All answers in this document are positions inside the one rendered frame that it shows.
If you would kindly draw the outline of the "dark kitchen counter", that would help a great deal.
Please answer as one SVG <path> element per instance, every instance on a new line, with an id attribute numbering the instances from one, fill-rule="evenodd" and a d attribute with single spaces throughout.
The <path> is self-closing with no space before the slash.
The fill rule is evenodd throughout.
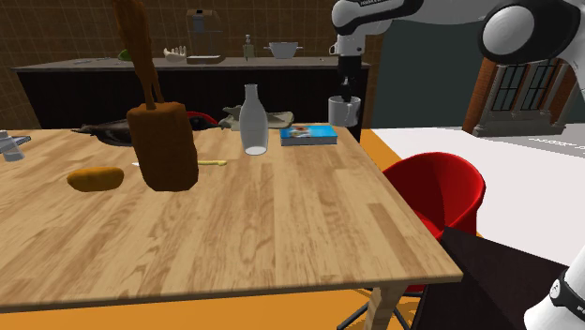
<path id="1" fill-rule="evenodd" d="M 139 0 L 162 95 L 217 120 L 258 87 L 270 113 L 323 122 L 339 88 L 336 0 Z M 143 105 L 113 0 L 0 0 L 0 128 L 79 128 Z"/>

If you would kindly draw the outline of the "blue book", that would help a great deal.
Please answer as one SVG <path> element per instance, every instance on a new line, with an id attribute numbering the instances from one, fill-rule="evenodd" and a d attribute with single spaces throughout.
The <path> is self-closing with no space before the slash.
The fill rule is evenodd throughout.
<path id="1" fill-rule="evenodd" d="M 282 146 L 336 144 L 338 135 L 329 125 L 291 126 L 279 131 Z"/>

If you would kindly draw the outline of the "orange-brown bread loaf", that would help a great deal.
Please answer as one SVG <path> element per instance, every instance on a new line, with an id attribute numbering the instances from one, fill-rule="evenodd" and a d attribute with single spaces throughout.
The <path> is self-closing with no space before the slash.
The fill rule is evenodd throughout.
<path id="1" fill-rule="evenodd" d="M 67 176 L 67 183 L 81 192 L 106 191 L 118 188 L 125 174 L 117 167 L 92 167 L 76 170 Z"/>

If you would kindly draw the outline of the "dark robot stand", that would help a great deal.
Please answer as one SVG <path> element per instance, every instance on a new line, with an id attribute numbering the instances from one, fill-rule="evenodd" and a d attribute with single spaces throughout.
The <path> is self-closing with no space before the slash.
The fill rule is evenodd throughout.
<path id="1" fill-rule="evenodd" d="M 443 232 L 441 245 L 463 278 L 426 286 L 412 330 L 526 330 L 525 311 L 566 268 L 452 228 Z"/>

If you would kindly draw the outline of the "wooden table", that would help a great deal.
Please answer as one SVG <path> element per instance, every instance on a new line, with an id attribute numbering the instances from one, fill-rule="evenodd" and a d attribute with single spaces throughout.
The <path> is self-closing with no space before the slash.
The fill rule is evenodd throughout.
<path id="1" fill-rule="evenodd" d="M 461 271 L 345 128 L 334 145 L 251 157 L 237 132 L 198 131 L 198 183 L 147 186 L 134 151 L 32 130 L 0 161 L 0 313 L 371 288 L 364 330 L 384 330 L 405 289 Z M 123 170 L 81 192 L 70 173 Z"/>

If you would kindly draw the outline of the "beige flat figure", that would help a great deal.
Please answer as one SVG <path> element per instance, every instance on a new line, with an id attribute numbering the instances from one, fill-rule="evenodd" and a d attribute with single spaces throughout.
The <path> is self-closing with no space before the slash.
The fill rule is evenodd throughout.
<path id="1" fill-rule="evenodd" d="M 224 107 L 222 111 L 228 115 L 218 122 L 221 128 L 229 128 L 232 131 L 239 131 L 239 117 L 242 106 Z M 266 114 L 268 127 L 273 129 L 289 128 L 293 124 L 294 115 L 292 112 L 268 112 Z"/>

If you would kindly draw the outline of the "clear glass bottle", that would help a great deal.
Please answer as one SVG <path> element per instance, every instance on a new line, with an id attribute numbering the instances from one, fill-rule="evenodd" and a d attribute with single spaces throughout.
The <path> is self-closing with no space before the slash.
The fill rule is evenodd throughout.
<path id="1" fill-rule="evenodd" d="M 245 85 L 245 101 L 239 114 L 239 126 L 245 153 L 250 156 L 264 154 L 268 143 L 268 121 L 255 83 Z"/>

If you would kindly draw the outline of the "grey mug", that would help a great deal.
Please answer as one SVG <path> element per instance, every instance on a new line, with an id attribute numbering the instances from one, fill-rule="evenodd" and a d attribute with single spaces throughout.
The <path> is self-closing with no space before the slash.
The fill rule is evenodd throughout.
<path id="1" fill-rule="evenodd" d="M 360 97 L 351 97 L 346 102 L 342 96 L 332 96 L 328 99 L 328 122 L 337 127 L 354 127 L 359 121 L 360 107 Z"/>

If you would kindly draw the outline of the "grey angular object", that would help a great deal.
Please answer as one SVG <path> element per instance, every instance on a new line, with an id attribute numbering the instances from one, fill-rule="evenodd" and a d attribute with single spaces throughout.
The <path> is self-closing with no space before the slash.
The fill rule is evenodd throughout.
<path id="1" fill-rule="evenodd" d="M 6 130 L 0 130 L 0 155 L 6 162 L 23 160 L 25 155 L 20 146 L 30 141 L 30 136 L 11 136 Z"/>

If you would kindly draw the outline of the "brick framed window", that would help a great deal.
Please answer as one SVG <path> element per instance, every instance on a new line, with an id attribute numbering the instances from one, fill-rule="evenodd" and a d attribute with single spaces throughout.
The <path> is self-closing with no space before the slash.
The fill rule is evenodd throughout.
<path id="1" fill-rule="evenodd" d="M 562 59 L 513 66 L 484 59 L 462 129 L 475 137 L 558 135 L 584 97 Z"/>

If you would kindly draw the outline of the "red chair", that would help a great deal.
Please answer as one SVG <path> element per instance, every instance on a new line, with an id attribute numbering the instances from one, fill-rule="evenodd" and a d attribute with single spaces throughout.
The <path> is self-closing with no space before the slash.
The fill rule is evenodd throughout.
<path id="1" fill-rule="evenodd" d="M 218 122 L 206 113 L 187 111 L 187 117 L 194 131 L 219 127 Z"/>
<path id="2" fill-rule="evenodd" d="M 487 186 L 468 160 L 427 152 L 404 158 L 382 173 L 437 240 L 446 228 L 477 234 L 477 212 Z"/>

